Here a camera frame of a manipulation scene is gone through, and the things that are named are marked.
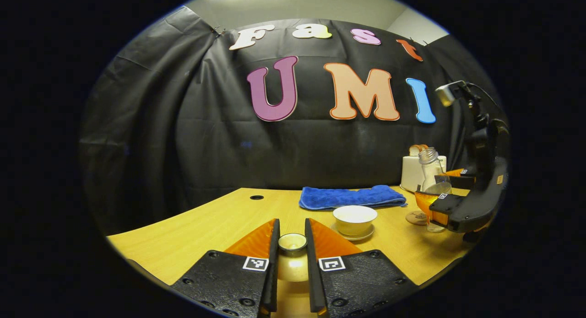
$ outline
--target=white bowl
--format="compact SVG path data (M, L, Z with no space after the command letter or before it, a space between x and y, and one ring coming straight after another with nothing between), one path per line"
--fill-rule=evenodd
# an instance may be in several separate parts
M337 230L345 235L360 235L366 232L379 214L366 206L343 206L333 211Z

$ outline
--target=white saucer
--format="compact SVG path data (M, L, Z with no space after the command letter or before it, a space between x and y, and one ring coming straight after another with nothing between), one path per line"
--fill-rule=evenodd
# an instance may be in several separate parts
M345 235L345 234L341 233L340 231L337 230L337 226L335 223L331 225L330 229L336 231L337 234L341 235L342 237L344 237L344 239L347 239L349 241L362 240L367 237L370 237L374 233L374 225L373 224L371 224L369 226L369 228L366 231L364 231L363 234L355 235L355 236L349 236L349 235Z

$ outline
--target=letter m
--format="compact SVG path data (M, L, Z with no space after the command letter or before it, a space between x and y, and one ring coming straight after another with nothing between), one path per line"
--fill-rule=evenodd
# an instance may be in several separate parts
M376 109L374 110L376 118L381 120L399 119L399 112L395 108L389 82L391 79L389 72L372 69L366 84L364 84L349 65L327 63L324 65L324 69L331 73L336 95L336 105L330 110L332 118L355 118L356 110L350 106L350 99L353 99L356 107L365 118L370 116L374 100L376 100Z

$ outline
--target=purple letter u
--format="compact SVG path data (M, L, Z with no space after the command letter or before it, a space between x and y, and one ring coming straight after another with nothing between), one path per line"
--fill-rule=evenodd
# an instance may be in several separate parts
M247 76L250 91L253 97L253 109L259 118L265 121L279 121L289 117L297 106L297 85L293 66L297 63L297 56L279 59L273 68L281 74L283 99L277 105L270 105L266 99L264 77L268 68L256 69Z

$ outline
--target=orange gripper pad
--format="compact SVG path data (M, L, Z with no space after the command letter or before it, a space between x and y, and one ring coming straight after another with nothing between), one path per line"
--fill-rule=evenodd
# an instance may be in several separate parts
M310 218L309 222L311 232L314 235L316 259L362 253L358 247L344 239L336 231L313 218Z
M462 172L462 170L464 170L464 168L450 170L449 172L445 172L445 173L446 173L447 176L457 176L457 177L460 177L460 176L462 176L462 175L460 175L460 173Z
M439 222L446 226L448 224L448 216L446 214L429 210L429 205L433 204L438 197L439 195L430 195L418 191L415 192L417 207L419 207L425 215L429 216L432 221Z
M251 233L242 237L234 245L228 247L225 253L242 256L253 256L255 258L268 259L271 247L272 229L276 218L262 224Z

